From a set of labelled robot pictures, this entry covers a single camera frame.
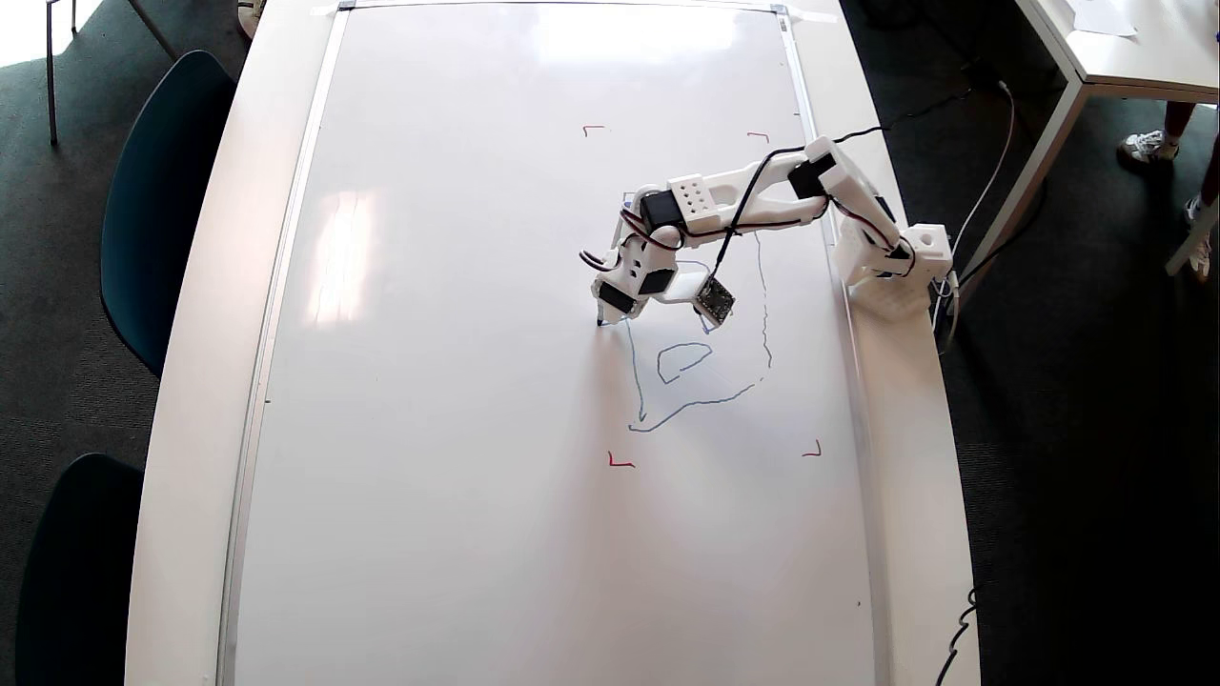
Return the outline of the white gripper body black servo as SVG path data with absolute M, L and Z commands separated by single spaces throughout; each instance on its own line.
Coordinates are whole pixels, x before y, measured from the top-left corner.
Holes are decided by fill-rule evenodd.
M 593 286 L 600 287 L 601 303 L 622 310 L 640 303 L 640 312 L 650 300 L 680 303 L 680 295 L 670 292 L 680 276 L 675 258 L 678 250 L 676 233 L 654 237 L 634 233 L 623 238 L 609 256 L 593 260 Z

